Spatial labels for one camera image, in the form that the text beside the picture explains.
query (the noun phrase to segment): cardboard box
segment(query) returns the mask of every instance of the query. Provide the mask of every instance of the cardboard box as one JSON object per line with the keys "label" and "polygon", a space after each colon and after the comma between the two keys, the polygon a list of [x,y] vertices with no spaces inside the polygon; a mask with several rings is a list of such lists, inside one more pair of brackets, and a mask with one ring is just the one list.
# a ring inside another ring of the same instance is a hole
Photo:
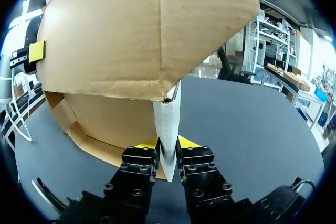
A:
{"label": "cardboard box", "polygon": [[259,11],[259,0],[46,2],[37,64],[46,100],[81,149],[114,165],[156,136],[152,101]]}
{"label": "cardboard box", "polygon": [[294,74],[301,75],[301,70],[298,69],[298,68],[296,68],[296,67],[292,67],[292,72],[293,72]]}
{"label": "cardboard box", "polygon": [[17,99],[19,96],[24,94],[24,90],[22,87],[22,84],[18,85],[18,86],[14,86],[14,96]]}
{"label": "cardboard box", "polygon": [[291,92],[288,92],[286,95],[287,100],[291,103],[293,101],[293,94]]}
{"label": "cardboard box", "polygon": [[310,91],[310,85],[293,73],[283,72],[284,77],[303,91]]}

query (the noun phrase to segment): desk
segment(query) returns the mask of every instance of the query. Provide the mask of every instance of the desk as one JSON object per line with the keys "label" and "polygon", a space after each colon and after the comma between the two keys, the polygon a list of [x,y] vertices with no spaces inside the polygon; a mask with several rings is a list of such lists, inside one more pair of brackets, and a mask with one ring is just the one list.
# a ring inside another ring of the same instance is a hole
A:
{"label": "desk", "polygon": [[[15,156],[23,189],[48,218],[57,214],[32,185],[40,177],[63,202],[86,190],[102,196],[117,168],[79,149],[62,132],[46,104],[28,119],[34,142],[16,134]],[[286,129],[286,135],[275,132]],[[256,202],[296,177],[317,183],[324,165],[318,145],[297,111],[272,89],[216,79],[182,80],[180,134],[209,145],[215,163],[233,186],[235,201]],[[309,186],[301,190],[304,196]],[[189,223],[178,172],[171,183],[156,180],[148,223]]]}
{"label": "desk", "polygon": [[267,71],[268,74],[273,76],[278,82],[281,83],[282,86],[284,86],[286,89],[288,89],[289,92],[291,92],[293,94],[293,100],[292,100],[293,106],[295,106],[298,99],[307,100],[309,102],[315,102],[318,105],[320,105],[319,112],[317,113],[313,123],[310,126],[310,128],[312,129],[313,126],[317,123],[318,119],[320,118],[326,103],[323,102],[320,98],[318,98],[314,93],[300,90],[293,83],[291,83],[289,80],[287,80],[283,76],[284,75],[283,73],[275,72],[274,70],[272,70],[271,68],[269,68],[267,66],[264,67],[264,69],[265,69],[265,71],[264,71],[263,79],[261,81],[261,86],[262,87],[264,86],[264,83],[265,83],[265,80],[266,80],[266,71]]}

